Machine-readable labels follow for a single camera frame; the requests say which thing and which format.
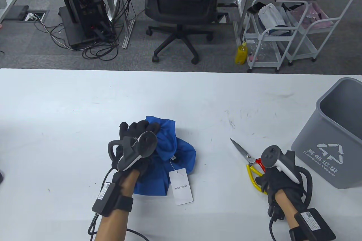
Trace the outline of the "person's left hand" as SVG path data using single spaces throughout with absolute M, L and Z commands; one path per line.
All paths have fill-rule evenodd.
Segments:
M 119 140 L 108 144 L 108 154 L 112 161 L 113 183 L 121 183 L 133 170 L 141 177 L 152 164 L 152 155 L 158 144 L 159 123 L 147 120 L 133 122 L 128 125 L 122 122 L 119 126 Z

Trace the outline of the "person's right hand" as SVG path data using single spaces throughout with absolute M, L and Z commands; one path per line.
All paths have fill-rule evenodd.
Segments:
M 284 154 L 277 145 L 267 147 L 261 154 L 266 171 L 256 177 L 256 183 L 267 192 L 270 205 L 286 210 L 293 206 L 298 211 L 306 210 L 313 192 L 313 181 L 308 170 L 295 165 L 295 152 Z

